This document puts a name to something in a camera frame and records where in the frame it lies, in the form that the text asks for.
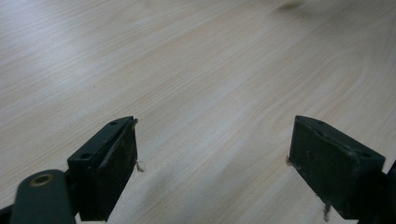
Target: screw hole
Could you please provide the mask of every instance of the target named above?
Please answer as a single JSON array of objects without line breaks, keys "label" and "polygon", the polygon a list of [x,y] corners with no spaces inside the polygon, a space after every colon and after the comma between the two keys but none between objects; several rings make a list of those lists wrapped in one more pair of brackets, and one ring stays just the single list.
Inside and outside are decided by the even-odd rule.
[{"label": "screw hole", "polygon": [[80,158],[82,158],[83,160],[87,160],[87,159],[90,158],[90,156],[91,156],[90,153],[84,153],[84,154],[82,154],[82,155],[80,156]]},{"label": "screw hole", "polygon": [[53,178],[53,175],[44,174],[35,177],[32,181],[30,181],[30,186],[32,187],[41,187],[48,184]]}]

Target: table surface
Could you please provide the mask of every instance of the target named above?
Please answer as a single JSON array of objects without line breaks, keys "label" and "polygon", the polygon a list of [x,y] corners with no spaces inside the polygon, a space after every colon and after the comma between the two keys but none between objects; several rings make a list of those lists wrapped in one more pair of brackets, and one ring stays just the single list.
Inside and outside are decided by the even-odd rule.
[{"label": "table surface", "polygon": [[285,164],[294,117],[378,151],[386,172],[395,71],[392,0],[3,1],[0,206],[134,115],[145,172],[108,223],[325,223]]}]

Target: black plastic part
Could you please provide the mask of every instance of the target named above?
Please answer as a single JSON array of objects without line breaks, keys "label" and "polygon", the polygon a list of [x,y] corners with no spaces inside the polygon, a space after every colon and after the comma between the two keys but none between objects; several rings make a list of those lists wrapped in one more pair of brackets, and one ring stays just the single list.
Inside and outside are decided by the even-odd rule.
[{"label": "black plastic part", "polygon": [[11,220],[11,212],[13,205],[7,206],[0,210],[0,223],[7,224]]},{"label": "black plastic part", "polygon": [[295,118],[289,160],[345,219],[367,217],[381,197],[385,158],[320,120]]},{"label": "black plastic part", "polygon": [[76,223],[64,173],[48,170],[24,179],[13,205],[11,224]]},{"label": "black plastic part", "polygon": [[395,224],[396,223],[396,162],[387,175],[382,175],[378,186],[380,195],[378,203],[359,224]]},{"label": "black plastic part", "polygon": [[136,123],[134,117],[109,122],[67,160],[81,220],[108,220],[137,160]]}]

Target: wooden table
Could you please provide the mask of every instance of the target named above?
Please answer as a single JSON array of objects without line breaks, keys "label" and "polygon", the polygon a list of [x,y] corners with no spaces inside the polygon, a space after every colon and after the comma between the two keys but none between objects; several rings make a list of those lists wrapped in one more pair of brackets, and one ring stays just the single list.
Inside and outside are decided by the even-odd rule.
[{"label": "wooden table", "polygon": [[383,154],[386,172],[395,95],[392,0],[3,1],[0,206],[134,115],[145,172],[109,223],[325,223],[285,164],[294,116]]}]

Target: wood grain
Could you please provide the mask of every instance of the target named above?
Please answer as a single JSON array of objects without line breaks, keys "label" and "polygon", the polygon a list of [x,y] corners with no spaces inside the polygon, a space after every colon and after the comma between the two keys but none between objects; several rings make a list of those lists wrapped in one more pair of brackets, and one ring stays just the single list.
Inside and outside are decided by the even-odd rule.
[{"label": "wood grain", "polygon": [[145,172],[109,223],[325,223],[285,164],[294,116],[377,150],[387,171],[395,71],[391,0],[3,1],[0,206],[134,115]]}]

